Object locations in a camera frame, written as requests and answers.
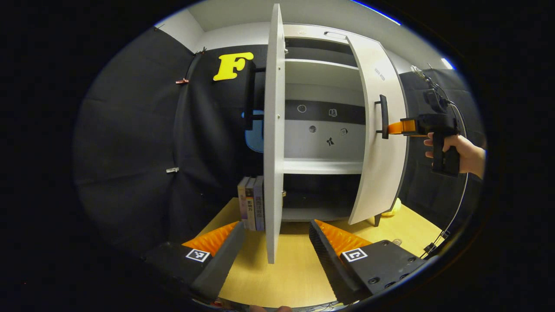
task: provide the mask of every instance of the open cabinet door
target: open cabinet door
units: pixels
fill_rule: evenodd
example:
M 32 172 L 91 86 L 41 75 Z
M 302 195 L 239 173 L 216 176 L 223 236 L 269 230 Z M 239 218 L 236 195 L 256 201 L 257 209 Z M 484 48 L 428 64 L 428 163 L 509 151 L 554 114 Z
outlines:
M 268 263 L 274 263 L 281 227 L 285 132 L 285 36 L 279 4 L 272 11 L 264 92 L 264 217 Z
M 405 166 L 407 137 L 389 135 L 383 139 L 382 125 L 406 118 L 401 82 L 385 50 L 377 41 L 357 35 L 347 36 L 362 79 L 366 106 L 364 162 L 349 224 L 354 224 L 391 208 L 395 202 Z M 380 95 L 387 99 L 388 120 L 382 120 Z

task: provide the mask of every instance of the orange gripper pad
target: orange gripper pad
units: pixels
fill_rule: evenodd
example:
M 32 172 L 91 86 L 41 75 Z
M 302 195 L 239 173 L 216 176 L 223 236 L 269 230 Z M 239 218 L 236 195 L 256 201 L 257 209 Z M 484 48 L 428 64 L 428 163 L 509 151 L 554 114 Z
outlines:
M 183 246 L 202 250 L 215 256 L 221 245 L 228 238 L 229 233 L 235 228 L 239 221 L 235 221 L 221 228 L 212 230 L 204 235 L 195 237 L 190 241 L 182 243 Z
M 337 257 L 339 257 L 341 253 L 345 251 L 372 244 L 366 239 L 362 239 L 345 230 L 334 227 L 333 225 L 329 225 L 328 223 L 324 223 L 316 219 L 314 219 L 314 221 L 316 221 L 322 232 L 324 232 L 324 235 L 326 235 L 326 238 L 333 247 L 335 253 L 337 254 Z

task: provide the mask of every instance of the white wall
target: white wall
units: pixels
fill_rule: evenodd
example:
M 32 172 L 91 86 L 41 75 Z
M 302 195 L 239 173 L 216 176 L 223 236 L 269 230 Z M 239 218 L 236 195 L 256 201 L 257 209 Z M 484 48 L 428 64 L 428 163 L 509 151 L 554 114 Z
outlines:
M 246 46 L 249 44 L 268 44 L 270 22 L 233 25 L 205 32 L 196 43 L 196 50 L 207 50 Z
M 393 67 L 395 67 L 398 74 L 407 73 L 411 71 L 412 64 L 409 61 L 405 60 L 404 58 L 396 55 L 395 53 L 389 50 L 385 50 L 385 52 L 387 53 L 387 56 L 389 56 L 389 59 L 391 60 L 391 63 L 393 63 Z
M 174 37 L 191 52 L 200 51 L 196 49 L 196 43 L 204 34 L 204 30 L 189 10 L 181 10 L 158 22 L 155 27 L 161 27 L 160 30 Z

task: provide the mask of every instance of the human hand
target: human hand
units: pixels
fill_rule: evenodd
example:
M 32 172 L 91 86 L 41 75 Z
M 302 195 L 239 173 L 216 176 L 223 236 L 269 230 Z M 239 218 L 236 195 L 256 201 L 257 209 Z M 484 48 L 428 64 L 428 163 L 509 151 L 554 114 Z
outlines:
M 424 140 L 424 145 L 433 146 L 433 132 L 428 133 L 430 140 Z M 467 138 L 462 135 L 452 135 L 443 140 L 443 152 L 449 150 L 451 146 L 457 149 L 460 155 L 459 171 L 460 173 L 473 173 L 480 179 L 483 179 L 484 170 L 486 168 L 486 151 L 475 146 Z M 433 158 L 433 152 L 426 152 L 426 157 Z
M 249 306 L 250 312 L 267 312 L 266 309 L 262 308 L 261 306 L 251 305 Z M 282 305 L 280 306 L 276 312 L 293 312 L 292 308 Z

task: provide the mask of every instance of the wooden table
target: wooden table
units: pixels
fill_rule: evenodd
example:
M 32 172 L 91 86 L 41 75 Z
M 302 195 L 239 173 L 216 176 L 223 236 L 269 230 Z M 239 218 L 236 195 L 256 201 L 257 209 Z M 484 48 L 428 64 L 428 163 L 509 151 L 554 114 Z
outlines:
M 240 220 L 239 200 L 228 204 L 198 234 Z M 372 243 L 401 239 L 401 247 L 420 256 L 441 229 L 410 208 L 402 206 L 391 217 L 374 218 L 348 225 L 347 220 L 329 224 L 356 234 Z M 282 223 L 275 264 L 268 264 L 264 232 L 246 231 L 243 248 L 235 258 L 220 291 L 223 299 L 242 304 L 277 308 L 312 306 L 337 300 L 309 239 L 309 223 Z

